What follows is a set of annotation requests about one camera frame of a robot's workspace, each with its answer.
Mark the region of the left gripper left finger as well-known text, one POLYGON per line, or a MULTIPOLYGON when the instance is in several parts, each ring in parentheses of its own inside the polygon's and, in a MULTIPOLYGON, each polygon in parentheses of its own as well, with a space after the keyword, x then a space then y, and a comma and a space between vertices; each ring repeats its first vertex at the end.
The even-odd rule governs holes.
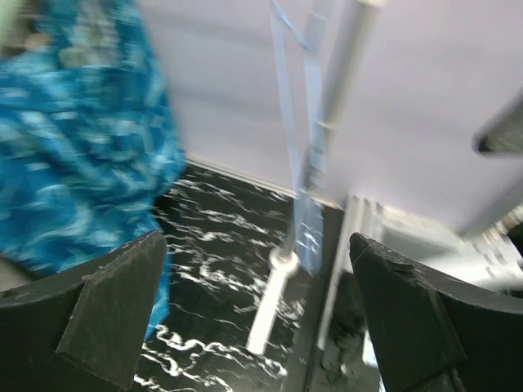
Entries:
POLYGON ((132 387, 167 244, 154 230, 1 293, 3 391, 132 387))

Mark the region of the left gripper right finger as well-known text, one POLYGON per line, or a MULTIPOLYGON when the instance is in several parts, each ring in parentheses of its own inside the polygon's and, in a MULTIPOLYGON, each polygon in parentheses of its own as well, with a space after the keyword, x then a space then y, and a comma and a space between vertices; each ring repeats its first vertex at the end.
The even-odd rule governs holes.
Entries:
POLYGON ((522 300, 355 233, 350 258, 387 391, 520 391, 522 300))

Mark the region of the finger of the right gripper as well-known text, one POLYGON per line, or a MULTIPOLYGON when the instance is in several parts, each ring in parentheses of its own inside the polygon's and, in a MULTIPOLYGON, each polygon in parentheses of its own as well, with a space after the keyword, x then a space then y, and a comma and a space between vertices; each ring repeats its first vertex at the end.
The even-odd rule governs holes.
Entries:
POLYGON ((473 149, 483 155, 522 154, 522 92, 479 130, 473 149))

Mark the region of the blue patterned shorts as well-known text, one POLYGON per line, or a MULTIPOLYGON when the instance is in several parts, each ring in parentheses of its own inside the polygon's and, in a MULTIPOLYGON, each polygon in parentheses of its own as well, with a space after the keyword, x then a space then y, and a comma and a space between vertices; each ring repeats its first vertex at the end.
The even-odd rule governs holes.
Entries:
POLYGON ((25 1, 1 42, 1 253, 40 275, 158 225, 185 167, 134 1, 25 1))

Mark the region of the light blue wire hanger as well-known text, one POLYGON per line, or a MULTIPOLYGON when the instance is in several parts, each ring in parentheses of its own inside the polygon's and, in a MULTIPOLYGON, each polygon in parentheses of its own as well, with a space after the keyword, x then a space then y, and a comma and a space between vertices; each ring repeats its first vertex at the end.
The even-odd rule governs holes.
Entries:
POLYGON ((323 111, 319 49, 328 14, 327 1, 314 1, 306 27, 299 29, 280 1, 270 5, 279 110, 294 192, 279 258, 296 258, 308 274, 317 274, 322 264, 323 217, 313 193, 324 168, 325 136, 317 120, 323 111))

